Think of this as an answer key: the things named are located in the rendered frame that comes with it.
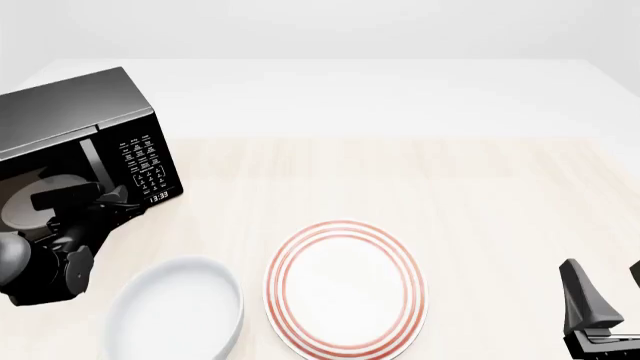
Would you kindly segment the white plate with red rings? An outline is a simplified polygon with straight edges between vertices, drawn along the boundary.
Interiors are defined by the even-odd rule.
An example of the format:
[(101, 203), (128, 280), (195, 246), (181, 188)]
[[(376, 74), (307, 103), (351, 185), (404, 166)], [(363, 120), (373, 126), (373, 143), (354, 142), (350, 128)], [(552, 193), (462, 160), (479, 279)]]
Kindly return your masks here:
[(428, 287), (398, 239), (335, 220), (305, 227), (277, 248), (263, 302), (276, 335), (305, 360), (393, 360), (421, 332)]

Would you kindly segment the white microwave turntable plate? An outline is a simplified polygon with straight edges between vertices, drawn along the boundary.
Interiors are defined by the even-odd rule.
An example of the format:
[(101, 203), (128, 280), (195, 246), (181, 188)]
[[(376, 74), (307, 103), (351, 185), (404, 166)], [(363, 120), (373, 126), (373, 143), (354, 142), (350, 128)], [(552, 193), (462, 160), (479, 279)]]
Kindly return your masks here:
[(75, 175), (56, 175), (38, 179), (24, 185), (11, 194), (0, 211), (0, 219), (13, 230), (36, 230), (46, 226), (55, 215), (53, 209), (36, 210), (31, 195), (44, 191), (67, 188), (87, 183), (86, 179)]

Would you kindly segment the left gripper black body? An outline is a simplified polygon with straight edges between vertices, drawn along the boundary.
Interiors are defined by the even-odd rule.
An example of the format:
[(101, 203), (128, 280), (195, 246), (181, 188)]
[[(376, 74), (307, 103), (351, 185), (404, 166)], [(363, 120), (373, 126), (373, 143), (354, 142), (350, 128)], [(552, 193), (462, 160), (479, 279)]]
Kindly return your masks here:
[(142, 204), (86, 203), (55, 209), (48, 228), (52, 233), (74, 240), (95, 240), (108, 236), (112, 230), (145, 212), (146, 206)]

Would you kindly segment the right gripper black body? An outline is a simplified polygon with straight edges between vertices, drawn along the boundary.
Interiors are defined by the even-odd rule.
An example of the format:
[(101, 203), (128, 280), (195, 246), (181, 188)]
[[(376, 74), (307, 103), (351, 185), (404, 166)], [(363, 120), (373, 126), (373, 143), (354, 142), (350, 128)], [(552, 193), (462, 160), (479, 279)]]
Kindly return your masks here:
[(565, 326), (563, 340), (574, 360), (640, 360), (640, 335), (613, 335), (609, 329)]

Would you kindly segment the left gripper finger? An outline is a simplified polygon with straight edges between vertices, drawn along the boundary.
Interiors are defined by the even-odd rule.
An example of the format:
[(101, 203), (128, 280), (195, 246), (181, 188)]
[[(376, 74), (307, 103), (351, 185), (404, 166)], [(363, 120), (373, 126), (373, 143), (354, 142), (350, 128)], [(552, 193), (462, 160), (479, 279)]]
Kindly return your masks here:
[(98, 198), (98, 203), (126, 204), (128, 202), (128, 190), (125, 185), (119, 185), (107, 194)]
[(33, 209), (66, 209), (92, 203), (102, 195), (102, 185), (98, 182), (86, 182), (65, 188), (42, 191), (30, 196)]

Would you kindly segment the black microwave door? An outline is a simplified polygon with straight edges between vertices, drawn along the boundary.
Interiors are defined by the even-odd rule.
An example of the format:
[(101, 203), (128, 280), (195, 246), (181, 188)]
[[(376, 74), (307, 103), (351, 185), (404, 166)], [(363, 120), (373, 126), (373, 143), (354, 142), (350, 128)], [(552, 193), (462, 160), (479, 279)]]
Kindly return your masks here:
[[(67, 174), (80, 176), (88, 182), (98, 182), (80, 146), (80, 141), (85, 139), (89, 138), (59, 143), (8, 160), (0, 159), (0, 211), (14, 191), (38, 179)], [(13, 230), (0, 219), (0, 233), (17, 232), (34, 236), (46, 233), (47, 228)]]

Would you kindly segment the white round bowl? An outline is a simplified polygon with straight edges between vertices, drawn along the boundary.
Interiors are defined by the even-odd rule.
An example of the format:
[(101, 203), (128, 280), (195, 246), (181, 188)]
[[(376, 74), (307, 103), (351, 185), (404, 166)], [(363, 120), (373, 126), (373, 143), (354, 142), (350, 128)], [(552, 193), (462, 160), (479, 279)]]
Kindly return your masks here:
[(105, 360), (227, 360), (245, 314), (230, 270), (202, 256), (140, 273), (116, 297), (102, 336)]

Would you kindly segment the black microwave oven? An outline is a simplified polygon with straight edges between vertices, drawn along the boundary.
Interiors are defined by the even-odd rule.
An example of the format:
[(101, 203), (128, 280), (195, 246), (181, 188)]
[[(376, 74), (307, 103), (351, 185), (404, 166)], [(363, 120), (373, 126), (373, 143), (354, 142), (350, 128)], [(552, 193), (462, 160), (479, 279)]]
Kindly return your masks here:
[(129, 203), (183, 193), (155, 110), (123, 68), (0, 95), (0, 159), (87, 137)]

